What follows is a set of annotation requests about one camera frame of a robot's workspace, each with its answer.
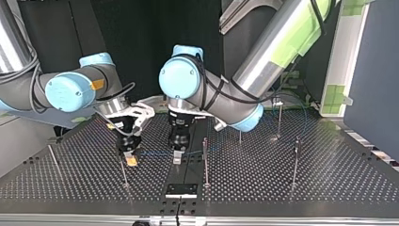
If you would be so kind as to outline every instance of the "robotic arm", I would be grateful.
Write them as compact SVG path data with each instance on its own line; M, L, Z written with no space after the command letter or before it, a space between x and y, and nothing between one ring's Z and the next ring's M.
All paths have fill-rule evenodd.
M330 0L285 1L229 82L203 68L200 48L176 45L159 74L162 91L174 102L198 106L237 130L252 130L263 114L263 95L290 62L305 55L319 38L320 18L322 23L331 5Z
M141 132L154 112L143 103L131 105L124 98L135 84L122 87L111 56L86 56L74 71L39 74L36 52L27 47L7 1L0 1L0 110L39 112L53 107L68 113L95 105L117 134L120 156L133 166Z

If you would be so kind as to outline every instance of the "gray tube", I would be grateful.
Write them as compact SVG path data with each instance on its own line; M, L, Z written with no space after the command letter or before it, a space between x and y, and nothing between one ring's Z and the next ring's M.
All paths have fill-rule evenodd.
M215 84L216 86L219 85L221 81L219 77L208 71L206 72L206 74L208 79L213 84ZM206 104L208 104L212 100L215 94L215 90L213 88L211 88L209 85L207 85L207 87L208 88L206 92ZM253 101L252 99L249 99L240 90L236 89L232 84L229 83L224 84L222 91L242 100ZM186 101L190 102L193 105L200 106L202 102L202 93L203 93L203 83L201 80L199 89L196 92L196 94L186 99ZM207 112L211 113L217 118L220 118L227 124L235 124L239 121L242 121L247 116L249 116L255 110L256 107L257 107L256 104L249 105L249 104L239 103L221 94L218 94L215 99L215 102L212 104L211 108L207 110Z
M122 89L117 71L112 65L95 65L95 68L87 66L72 72L81 73L91 81L104 79L104 87L96 90L96 99L112 96L120 92ZM47 73L40 75L41 86L45 88L47 82L58 74L59 73ZM32 110L29 103L29 85L31 79L32 73L27 73L18 79L0 85L0 100L6 105L17 110ZM35 85L34 91L35 96L41 105L52 107L47 101L46 96L40 91L39 84Z
M0 74L20 71L32 59L7 0L0 1Z

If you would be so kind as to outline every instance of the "vertical metal rod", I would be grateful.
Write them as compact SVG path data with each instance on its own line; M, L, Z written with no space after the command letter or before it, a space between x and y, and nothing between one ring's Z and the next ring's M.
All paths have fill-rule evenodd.
M280 103L280 105L279 105L279 127L277 129L277 136L281 137L280 130L281 130L281 117L282 117L282 102L279 102L279 103Z
M205 137L202 141L203 158L205 162L205 187L209 187L209 177L208 177L208 139Z
M51 146L51 144L47 145L47 147L50 150L50 154L51 154L51 156L53 158L54 163L58 166L58 160L56 160L56 155L54 153L53 147Z
M296 186L296 171L298 167L298 151L295 150L295 166L294 166L294 176L293 176L293 187Z
M125 180L125 184L124 184L124 185L125 185L125 186L129 186L129 183L127 183L126 172L125 172L125 169L124 169L122 160L120 160L120 167L121 167L121 169L122 169L123 178L124 178L124 180Z
M51 144L48 144L47 147L49 148L53 161L56 164L56 169L58 170L58 173L62 178L61 169L59 168L58 160L56 159L56 154L54 153L53 147L51 146Z

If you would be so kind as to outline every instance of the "silver arm segment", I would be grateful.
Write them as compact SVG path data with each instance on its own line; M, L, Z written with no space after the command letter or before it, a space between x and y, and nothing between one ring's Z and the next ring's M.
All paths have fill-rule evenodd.
M325 19L331 1L318 0L317 4ZM306 54L320 34L311 1L285 1L229 83L222 84L218 76L201 72L193 57L203 60L202 50L175 46L172 59L160 72L161 89L170 98L201 106L228 125L250 131L263 114L259 100L298 55Z

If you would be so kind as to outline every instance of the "black cable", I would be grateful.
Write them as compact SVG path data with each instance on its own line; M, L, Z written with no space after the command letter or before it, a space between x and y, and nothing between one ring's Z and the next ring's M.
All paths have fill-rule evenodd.
M314 98L313 95L311 95L311 92L308 89L308 86L306 85L305 79L302 78L302 83L303 83L303 87L305 88L306 92L311 96L311 98L314 100L314 103L317 105L317 107L320 109L320 105L317 104L317 100Z
M325 24L324 24L324 20L323 20L322 14L320 13L320 9L317 6L316 0L311 0L311 6L313 7L313 11L314 11L314 14L316 15L317 22L320 25L320 29L322 30L322 35L325 36L326 33L327 33L326 32L326 27L325 27Z
M196 58L199 61L199 64L201 65L201 67L205 67L203 64L202 59L200 58L200 54L196 54ZM199 110L203 110L203 108L205 107L206 104L206 95L207 95L207 88L206 88L206 79L204 79L206 77L206 71L203 70L202 72L202 100L201 100L201 104L199 107Z
M300 56L298 56L298 57L296 58L294 64L291 66L291 69L290 69L290 71L288 72L288 74L294 71L294 69L295 69L295 67L296 67L296 65L298 64L298 62L299 62L300 59L301 59ZM222 90L218 90L217 86L216 86L215 84L213 84L213 83L206 77L206 75L205 75L205 79L207 80L208 84L209 84L214 90L218 90L220 94L222 94L223 96L225 96L225 97L227 97L227 98L229 98L229 99L231 99L231 100L234 100L234 101L236 101L236 102L243 103L243 104L250 104L250 105L259 104L259 103L268 101L268 100L270 100L271 98L273 98L273 96L276 95L276 93L279 92L279 91L282 89L282 86L285 84L285 82L287 82L288 78L289 78L289 76L287 75L287 76L284 78L284 80L281 82L281 84L279 85L279 88L276 89L272 95L267 96L267 97L265 97L265 98L263 98L263 99L261 99L261 100L257 100L257 101L246 101L246 100L242 100L242 99L239 99L239 98L230 96L229 94L223 92Z

